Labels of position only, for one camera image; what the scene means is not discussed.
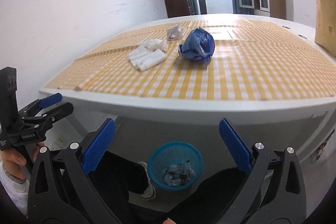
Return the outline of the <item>white left sleeve forearm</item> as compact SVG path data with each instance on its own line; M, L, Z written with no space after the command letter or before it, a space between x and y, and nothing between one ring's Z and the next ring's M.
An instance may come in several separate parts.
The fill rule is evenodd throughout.
M27 216L27 203L28 203L28 192L29 192L29 182L26 181L23 185L18 185L15 183L7 183L1 180L5 191L16 205L16 207L25 215Z

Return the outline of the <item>person's left hand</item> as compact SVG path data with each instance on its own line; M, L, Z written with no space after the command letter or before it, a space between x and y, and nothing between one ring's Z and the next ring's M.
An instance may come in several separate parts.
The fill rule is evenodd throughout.
M1 159L3 167L9 175L19 180L27 179L27 176L22 171L22 167L26 166L27 160L15 148L1 151Z

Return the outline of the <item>person's right hand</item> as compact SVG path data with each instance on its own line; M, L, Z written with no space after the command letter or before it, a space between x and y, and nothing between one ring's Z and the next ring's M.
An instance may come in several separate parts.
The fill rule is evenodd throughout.
M164 222L163 222L163 224L176 224L173 220L171 220L171 219L167 219L167 220L165 220Z

